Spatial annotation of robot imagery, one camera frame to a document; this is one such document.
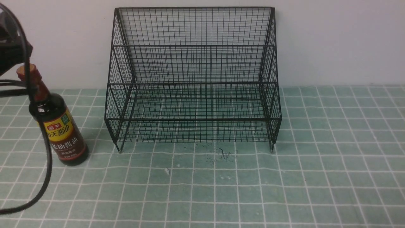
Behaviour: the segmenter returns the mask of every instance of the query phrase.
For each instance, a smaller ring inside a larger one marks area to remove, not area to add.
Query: wire basket
[[[281,124],[274,8],[116,8],[104,119],[118,150],[126,141],[273,149]]]

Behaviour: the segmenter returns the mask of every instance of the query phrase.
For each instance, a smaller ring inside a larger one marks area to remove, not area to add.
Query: tiled floor
[[[273,155],[266,142],[127,143],[117,154],[105,91],[57,92],[90,158],[55,159],[45,196],[1,228],[405,227],[405,86],[283,88]],[[1,207],[43,181],[44,146],[23,104],[0,99]]]

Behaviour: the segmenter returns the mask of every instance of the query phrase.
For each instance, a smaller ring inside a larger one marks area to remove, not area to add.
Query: bottle cap
[[[24,69],[24,65],[20,66],[20,67],[17,69],[17,75],[18,75],[18,78],[19,78],[21,81],[25,82],[25,69]],[[40,82],[40,81],[42,80],[42,76],[41,76],[41,74],[39,73],[38,69],[36,68],[36,66],[35,66],[34,64],[30,64],[30,78],[31,78],[31,81],[32,81],[34,84],[37,84],[38,82]]]

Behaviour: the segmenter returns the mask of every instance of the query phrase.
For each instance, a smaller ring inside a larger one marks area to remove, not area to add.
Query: black electrical cord
[[[26,77],[25,80],[26,80],[26,88],[27,88],[27,92],[28,92],[28,97],[30,99],[30,102],[35,102],[34,101],[35,92],[33,92],[34,90],[33,90],[33,86],[31,84],[31,79],[30,79],[30,58],[29,58],[28,45],[27,45],[28,42],[27,42],[27,38],[25,36],[24,30],[22,29],[21,24],[18,21],[18,19],[16,18],[16,16],[5,5],[0,3],[0,9],[2,9],[4,12],[6,12],[9,15],[9,17],[12,19],[12,21],[15,24],[15,27],[17,28],[17,31],[19,33],[19,38],[21,39],[21,44],[22,44],[22,49],[23,49],[24,71],[25,71],[25,77]],[[17,213],[17,212],[23,211],[27,208],[30,208],[32,205],[37,203],[39,201],[39,199],[41,199],[41,197],[43,196],[43,194],[45,193],[45,191],[49,185],[49,181],[51,180],[51,173],[52,173],[51,145],[49,144],[48,134],[45,130],[44,122],[42,121],[42,117],[38,110],[35,110],[35,117],[39,123],[39,127],[41,128],[42,137],[45,141],[45,147],[47,150],[48,165],[47,165],[47,171],[46,171],[44,183],[42,184],[42,187],[39,190],[38,194],[32,200],[30,200],[29,202],[27,202],[21,206],[18,206],[18,207],[0,209],[0,215]]]

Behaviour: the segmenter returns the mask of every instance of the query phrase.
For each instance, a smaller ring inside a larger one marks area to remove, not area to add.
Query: dark glass bottle
[[[24,66],[17,69],[17,75],[21,81],[25,81]],[[30,103],[28,109],[35,120],[35,110],[39,111],[51,147],[59,160],[68,166],[84,162],[89,155],[89,149],[64,99],[48,90],[34,64],[30,64],[30,78],[32,83],[38,86],[38,92],[34,97],[35,102]]]

